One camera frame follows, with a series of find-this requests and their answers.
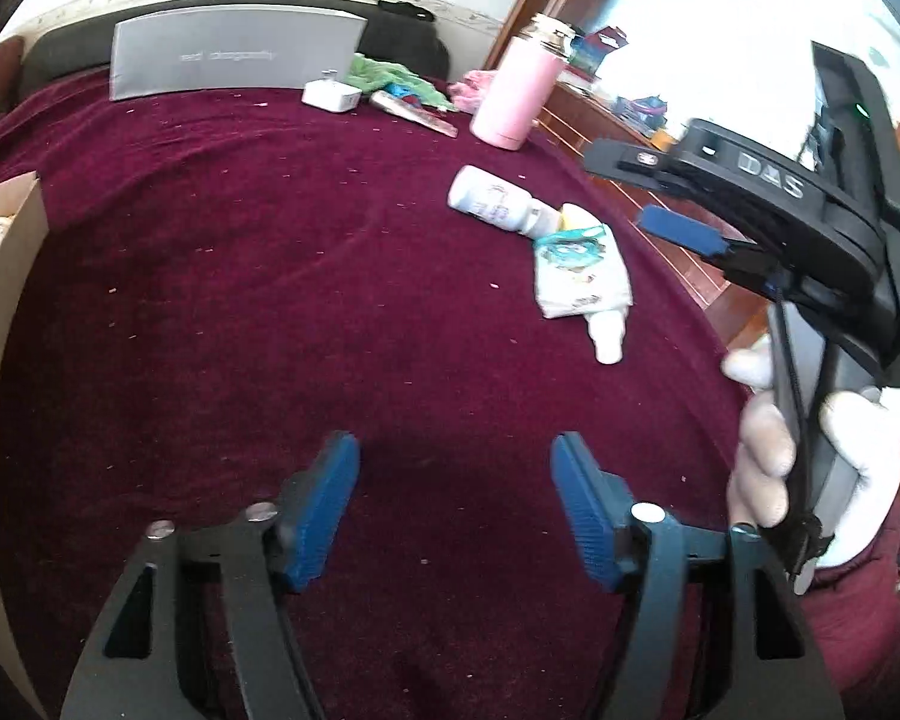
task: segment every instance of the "red sleeve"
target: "red sleeve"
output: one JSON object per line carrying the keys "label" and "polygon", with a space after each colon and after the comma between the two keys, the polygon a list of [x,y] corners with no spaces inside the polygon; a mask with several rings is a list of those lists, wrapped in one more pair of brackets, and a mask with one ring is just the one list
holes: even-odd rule
{"label": "red sleeve", "polygon": [[900,509],[847,565],[818,571],[802,601],[847,720],[900,720]]}

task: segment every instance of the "white glove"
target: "white glove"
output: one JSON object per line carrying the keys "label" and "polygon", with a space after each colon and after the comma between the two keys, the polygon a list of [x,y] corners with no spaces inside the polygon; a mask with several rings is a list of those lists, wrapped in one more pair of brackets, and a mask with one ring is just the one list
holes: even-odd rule
{"label": "white glove", "polygon": [[[730,522],[770,528],[787,514],[784,483],[794,464],[796,447],[783,414],[773,403],[773,356],[765,338],[751,349],[730,352],[724,375],[759,392],[740,416],[736,467],[727,486]],[[852,560],[874,540],[900,486],[900,436],[882,406],[855,392],[834,392],[823,402],[821,429],[860,479],[847,511],[818,568]]]}

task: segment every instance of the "metal screw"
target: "metal screw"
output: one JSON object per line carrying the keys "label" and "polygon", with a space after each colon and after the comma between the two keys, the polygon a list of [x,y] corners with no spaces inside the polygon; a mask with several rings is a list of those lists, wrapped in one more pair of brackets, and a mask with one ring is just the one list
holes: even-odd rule
{"label": "metal screw", "polygon": [[146,537],[151,541],[160,541],[167,536],[170,536],[173,531],[176,530],[176,526],[173,525],[169,519],[158,519],[156,522],[151,522],[148,527],[146,527]]}
{"label": "metal screw", "polygon": [[631,507],[631,514],[643,522],[663,522],[667,512],[655,503],[635,503]]}
{"label": "metal screw", "polygon": [[260,501],[247,506],[247,519],[250,522],[266,522],[268,519],[274,519],[277,514],[276,505],[269,501]]}
{"label": "metal screw", "polygon": [[757,533],[756,529],[748,522],[737,522],[730,527],[730,530],[735,533],[740,533],[742,536],[746,536],[749,541],[753,541],[754,538],[760,538],[759,533]]}

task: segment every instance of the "window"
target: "window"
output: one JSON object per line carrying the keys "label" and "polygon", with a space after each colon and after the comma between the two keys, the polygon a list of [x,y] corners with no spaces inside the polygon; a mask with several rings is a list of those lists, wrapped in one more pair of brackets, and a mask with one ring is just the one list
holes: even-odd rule
{"label": "window", "polygon": [[866,62],[900,118],[900,28],[881,0],[610,0],[598,20],[631,44],[598,93],[660,95],[676,138],[710,119],[795,156],[816,107],[811,41]]}

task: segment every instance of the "black handle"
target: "black handle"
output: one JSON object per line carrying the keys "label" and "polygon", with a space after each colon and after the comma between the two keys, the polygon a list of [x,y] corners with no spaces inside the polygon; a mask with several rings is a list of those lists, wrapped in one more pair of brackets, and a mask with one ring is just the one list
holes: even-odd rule
{"label": "black handle", "polygon": [[835,391],[878,394],[874,377],[840,346],[823,338],[791,303],[770,306],[776,405],[797,442],[787,477],[790,505],[775,528],[764,529],[802,594],[850,504],[859,474],[837,454],[820,426],[826,396]]}

